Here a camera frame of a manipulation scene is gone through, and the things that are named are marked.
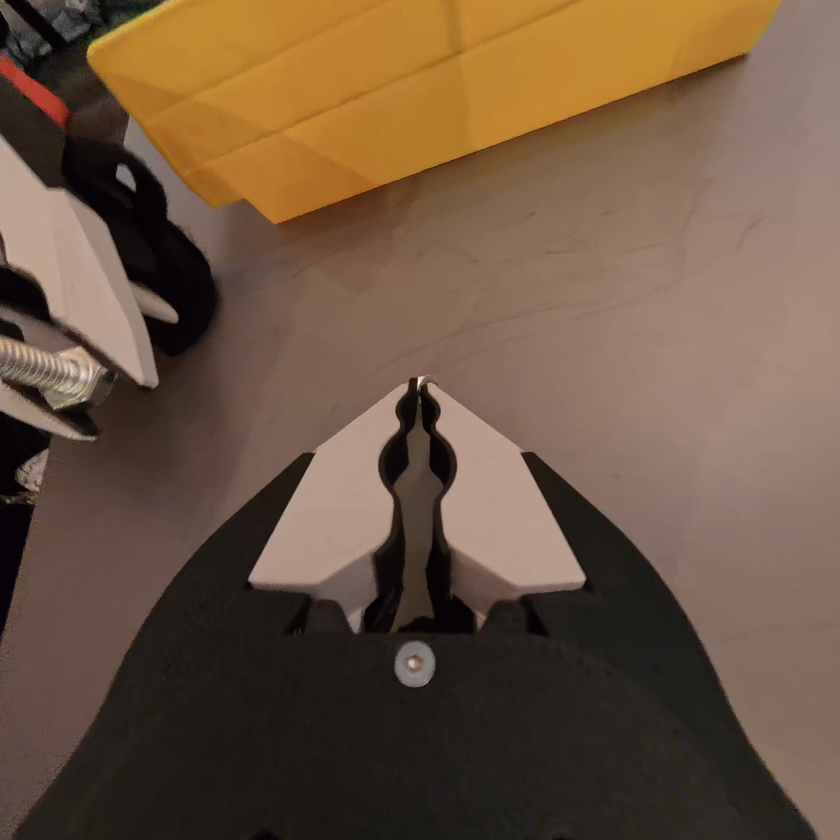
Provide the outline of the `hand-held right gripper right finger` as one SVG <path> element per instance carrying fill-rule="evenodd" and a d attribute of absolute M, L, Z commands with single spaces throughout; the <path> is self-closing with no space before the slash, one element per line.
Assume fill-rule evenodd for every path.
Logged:
<path fill-rule="evenodd" d="M 420 381 L 433 506 L 426 583 L 437 625 L 473 631 L 499 602 L 574 592 L 586 583 L 525 453 L 446 394 Z"/>

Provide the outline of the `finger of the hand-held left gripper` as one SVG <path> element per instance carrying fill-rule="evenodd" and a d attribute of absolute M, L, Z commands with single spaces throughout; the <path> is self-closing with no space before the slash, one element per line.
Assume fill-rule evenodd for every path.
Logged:
<path fill-rule="evenodd" d="M 5 382 L 1 383 L 1 412 L 20 423 L 68 440 L 92 442 L 99 437 L 96 424 L 87 414 L 59 415 L 40 395 L 21 391 Z"/>
<path fill-rule="evenodd" d="M 159 384 L 150 335 L 108 226 L 70 192 L 46 186 L 5 140 L 1 232 L 7 265 L 35 281 L 56 326 L 136 385 Z"/>

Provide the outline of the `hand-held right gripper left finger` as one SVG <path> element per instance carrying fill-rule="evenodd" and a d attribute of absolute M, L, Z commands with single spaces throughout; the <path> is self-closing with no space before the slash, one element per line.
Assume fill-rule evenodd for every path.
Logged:
<path fill-rule="evenodd" d="M 395 484 L 417 416 L 412 378 L 315 450 L 250 572 L 251 587 L 337 603 L 358 633 L 386 632 L 403 593 Z"/>

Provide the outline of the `silver bolt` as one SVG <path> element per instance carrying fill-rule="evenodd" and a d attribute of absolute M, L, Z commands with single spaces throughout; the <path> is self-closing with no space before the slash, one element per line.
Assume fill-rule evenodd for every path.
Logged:
<path fill-rule="evenodd" d="M 98 406 L 109 396 L 116 380 L 116 374 L 81 346 L 53 353 L 4 336 L 1 377 L 37 390 L 57 413 Z"/>

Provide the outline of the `yellow plastic bin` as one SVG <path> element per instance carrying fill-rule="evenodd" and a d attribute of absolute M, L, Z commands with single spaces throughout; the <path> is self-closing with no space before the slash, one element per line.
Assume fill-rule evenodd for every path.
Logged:
<path fill-rule="evenodd" d="M 195 194 L 279 224 L 744 56 L 779 5 L 163 2 L 87 58 Z"/>

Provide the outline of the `red plastic piece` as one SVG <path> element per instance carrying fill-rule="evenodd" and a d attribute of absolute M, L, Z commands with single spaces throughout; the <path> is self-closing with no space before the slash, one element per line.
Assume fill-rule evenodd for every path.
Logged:
<path fill-rule="evenodd" d="M 8 55 L 1 55 L 1 76 L 6 88 L 15 89 L 45 114 L 59 131 L 65 133 L 70 120 L 70 111 L 63 100 L 36 79 L 22 70 Z"/>

